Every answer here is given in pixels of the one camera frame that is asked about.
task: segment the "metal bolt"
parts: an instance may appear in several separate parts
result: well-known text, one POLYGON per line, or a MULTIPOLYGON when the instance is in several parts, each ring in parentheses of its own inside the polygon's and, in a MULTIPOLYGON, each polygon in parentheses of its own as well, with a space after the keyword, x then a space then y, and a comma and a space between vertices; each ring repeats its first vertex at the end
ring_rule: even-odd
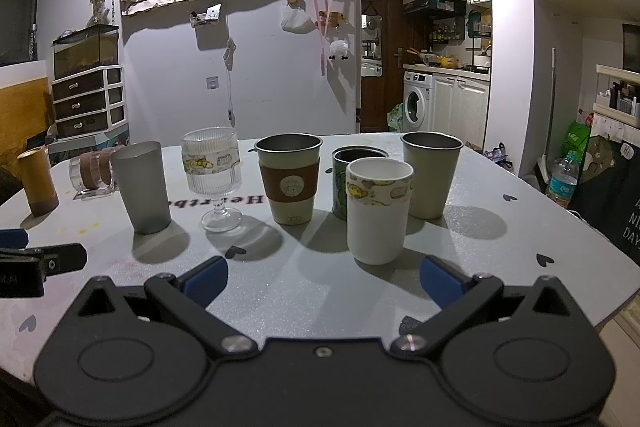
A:
POLYGON ((420 335, 402 335, 396 339, 394 344, 396 344, 396 347, 401 351, 414 352, 426 347, 427 340, 420 335))
POLYGON ((222 339, 220 346, 228 353, 246 353, 254 347, 254 343, 244 335, 231 335, 222 339))
POLYGON ((322 346, 322 347, 317 347, 315 353, 316 353, 316 357, 320 357, 321 359, 324 359, 325 357, 330 357, 334 353, 334 350, 331 349, 331 347, 322 346))

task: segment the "tabletop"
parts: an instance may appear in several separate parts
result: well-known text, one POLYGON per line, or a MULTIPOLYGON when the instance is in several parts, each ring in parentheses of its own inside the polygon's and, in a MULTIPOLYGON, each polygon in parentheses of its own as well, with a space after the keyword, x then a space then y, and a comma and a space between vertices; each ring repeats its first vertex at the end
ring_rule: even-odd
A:
POLYGON ((137 285, 159 272, 180 275, 231 246, 246 253, 228 259, 226 289, 207 310, 260 345, 282 336, 381 337, 390 344, 403 321, 424 321, 440 310, 418 280, 426 253, 466 274, 489 272, 510 285, 530 285, 544 274, 559 277, 594 326, 640 288, 640 268, 598 232, 468 148, 460 155, 444 216, 427 222, 410 217, 395 262, 357 264, 347 247, 346 223, 331 214, 331 153, 359 144, 402 158, 400 137, 323 137, 314 217, 296 227, 274 222, 255 140, 241 140, 242 185, 228 204, 244 217, 240 227, 222 234, 199 225, 211 201, 189 191, 179 147, 162 149, 173 220, 154 235, 133 232, 118 192, 75 200, 68 162, 54 166, 60 206, 46 217, 31 217, 19 192, 0 206, 0 227, 28 229, 30 247, 81 243, 88 261, 82 271, 47 280, 42 298, 0 301, 0 368, 31 381, 39 350, 90 277, 106 274, 116 284, 137 285), (540 266, 537 254, 553 262, 540 266))

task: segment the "plastic bottle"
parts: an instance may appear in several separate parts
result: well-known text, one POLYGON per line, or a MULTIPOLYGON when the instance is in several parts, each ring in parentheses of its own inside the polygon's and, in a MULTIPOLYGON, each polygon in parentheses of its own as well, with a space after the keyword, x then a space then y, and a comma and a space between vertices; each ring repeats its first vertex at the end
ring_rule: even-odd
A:
POLYGON ((575 151, 569 151, 554 168, 546 195, 560 206, 569 206, 580 176, 580 163, 575 151))

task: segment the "frosted gray tumbler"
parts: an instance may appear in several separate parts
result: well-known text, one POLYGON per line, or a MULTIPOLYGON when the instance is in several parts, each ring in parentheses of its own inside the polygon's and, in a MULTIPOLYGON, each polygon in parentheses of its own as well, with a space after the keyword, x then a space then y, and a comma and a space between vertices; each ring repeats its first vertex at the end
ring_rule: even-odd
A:
POLYGON ((111 155, 111 168, 133 229, 156 233, 171 223, 162 146, 142 142, 123 147, 111 155))

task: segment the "ribbed glass cup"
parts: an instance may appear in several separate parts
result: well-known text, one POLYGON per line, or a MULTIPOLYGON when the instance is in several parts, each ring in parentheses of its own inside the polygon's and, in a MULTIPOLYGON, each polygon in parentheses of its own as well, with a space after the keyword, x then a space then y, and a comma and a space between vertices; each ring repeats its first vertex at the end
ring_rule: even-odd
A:
POLYGON ((226 232, 240 223, 242 214, 226 208, 223 198, 241 183, 238 136, 231 127, 211 127, 182 137, 182 165, 190 190, 214 200, 214 208, 202 217, 209 232, 226 232))

